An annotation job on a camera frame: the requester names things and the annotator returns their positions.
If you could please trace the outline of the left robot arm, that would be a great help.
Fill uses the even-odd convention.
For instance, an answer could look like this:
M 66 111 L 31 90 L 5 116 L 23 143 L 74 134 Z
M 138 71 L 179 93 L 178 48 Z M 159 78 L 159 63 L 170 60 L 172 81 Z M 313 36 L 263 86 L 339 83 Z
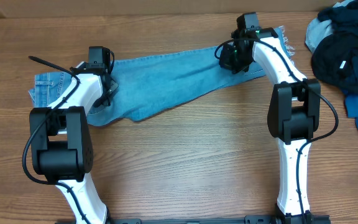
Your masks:
M 30 137 L 22 168 L 33 182 L 54 185 L 66 198 L 75 223 L 111 223 L 91 177 L 93 145 L 87 114 L 111 104 L 118 84 L 112 79 L 114 53 L 102 46 L 89 48 L 88 61 L 70 69 L 68 88 L 46 107 L 29 115 Z

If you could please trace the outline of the light blue denim jeans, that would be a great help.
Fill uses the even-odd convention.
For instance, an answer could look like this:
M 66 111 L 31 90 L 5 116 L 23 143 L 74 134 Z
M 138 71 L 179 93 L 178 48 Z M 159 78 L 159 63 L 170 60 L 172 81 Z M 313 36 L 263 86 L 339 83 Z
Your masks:
M 116 60 L 111 78 L 118 87 L 109 104 L 90 109 L 88 123 L 104 126 L 121 118 L 142 121 L 211 91 L 266 74 L 256 62 L 250 64 L 248 71 L 233 74 L 219 66 L 216 51 L 216 47 L 208 47 Z

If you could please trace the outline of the white grey striped cloth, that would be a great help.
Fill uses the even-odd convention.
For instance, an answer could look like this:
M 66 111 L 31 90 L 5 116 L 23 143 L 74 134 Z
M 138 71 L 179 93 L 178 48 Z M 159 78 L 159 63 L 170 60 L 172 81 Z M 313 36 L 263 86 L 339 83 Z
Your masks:
M 306 30 L 305 44 L 313 54 L 318 44 L 327 36 L 333 34 L 331 20 L 321 22 L 318 18 L 313 19 Z

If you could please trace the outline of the black garment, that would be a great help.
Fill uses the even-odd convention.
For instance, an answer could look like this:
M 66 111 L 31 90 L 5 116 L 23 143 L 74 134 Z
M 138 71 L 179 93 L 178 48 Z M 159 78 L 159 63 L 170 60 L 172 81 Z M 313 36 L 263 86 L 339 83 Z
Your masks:
M 358 95 L 358 1 L 326 8 L 317 19 L 331 21 L 333 33 L 323 38 L 313 52 L 315 77 Z

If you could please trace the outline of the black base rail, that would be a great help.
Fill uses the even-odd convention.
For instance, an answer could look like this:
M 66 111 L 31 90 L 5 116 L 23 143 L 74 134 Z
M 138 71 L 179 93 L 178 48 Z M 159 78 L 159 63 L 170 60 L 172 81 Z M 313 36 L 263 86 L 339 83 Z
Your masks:
M 271 224 L 284 223 L 270 215 L 247 215 L 244 218 L 202 218 L 202 219 L 173 219 L 173 220 L 141 220 L 134 219 L 116 219 L 109 220 L 107 223 L 113 224 Z

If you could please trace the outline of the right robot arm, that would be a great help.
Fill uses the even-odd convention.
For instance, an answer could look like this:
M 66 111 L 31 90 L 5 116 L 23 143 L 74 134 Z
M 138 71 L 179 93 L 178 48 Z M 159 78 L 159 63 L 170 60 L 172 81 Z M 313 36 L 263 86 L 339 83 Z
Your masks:
M 280 190 L 272 223 L 316 223 L 307 197 L 307 162 L 310 141 L 318 128 L 320 85 L 291 63 L 273 28 L 261 28 L 257 14 L 236 20 L 231 41 L 222 43 L 215 57 L 233 74 L 260 65 L 273 85 L 267 115 L 268 130 L 280 156 Z

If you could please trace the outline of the cardboard wall panel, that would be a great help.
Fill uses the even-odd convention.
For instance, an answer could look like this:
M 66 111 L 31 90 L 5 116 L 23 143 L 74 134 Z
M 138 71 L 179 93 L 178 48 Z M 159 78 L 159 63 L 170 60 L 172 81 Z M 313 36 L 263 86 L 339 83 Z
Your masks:
M 339 0 L 0 0 L 0 19 L 320 11 Z

